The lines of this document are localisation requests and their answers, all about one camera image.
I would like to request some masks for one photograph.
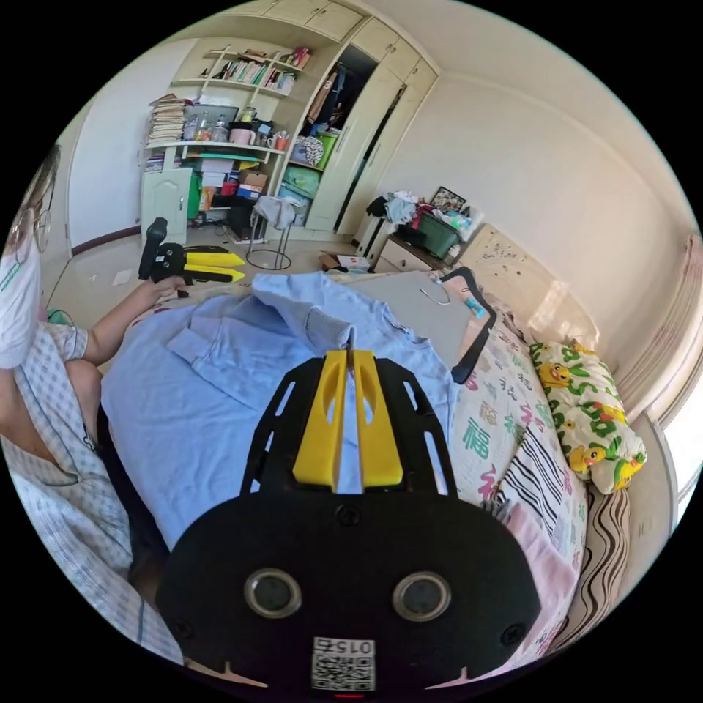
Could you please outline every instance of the shirt sleeve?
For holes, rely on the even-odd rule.
[[[44,323],[44,328],[51,335],[61,361],[82,359],[88,347],[88,332],[80,327],[68,324]]]

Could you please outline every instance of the plaid shirt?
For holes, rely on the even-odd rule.
[[[15,380],[59,467],[0,436],[22,505],[44,546],[82,596],[115,629],[176,663],[183,657],[161,616],[130,586],[127,513],[83,424],[64,362],[82,358],[85,330],[41,324]]]

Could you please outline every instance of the mug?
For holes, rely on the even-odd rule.
[[[251,130],[232,130],[229,133],[231,144],[253,144],[256,139],[256,132]]]

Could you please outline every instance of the window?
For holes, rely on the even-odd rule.
[[[679,520],[691,500],[703,466],[701,417],[703,417],[703,376],[699,376],[681,410],[664,430],[664,436],[674,460],[678,483]]]

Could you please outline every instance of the bed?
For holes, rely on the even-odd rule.
[[[630,510],[627,491],[603,496],[571,471],[530,357],[529,344],[545,338],[569,338],[597,351],[598,328],[583,306],[566,285],[491,226],[477,234],[460,265],[470,268],[486,307],[496,312],[459,388],[449,433],[460,497],[488,509],[525,507],[565,565],[558,587],[540,593],[544,617],[511,660],[490,674],[495,675],[569,645],[609,612],[628,561]],[[400,281],[407,274],[329,276],[358,286],[380,278]],[[439,290],[431,288],[434,282],[426,276],[427,290]],[[133,326],[146,316],[222,294],[246,295],[248,287],[244,282],[198,290],[191,300],[158,306]],[[413,319],[406,316],[412,308],[393,312],[410,325]],[[433,344],[439,341],[428,336]],[[467,681],[457,673],[456,680],[443,685]]]

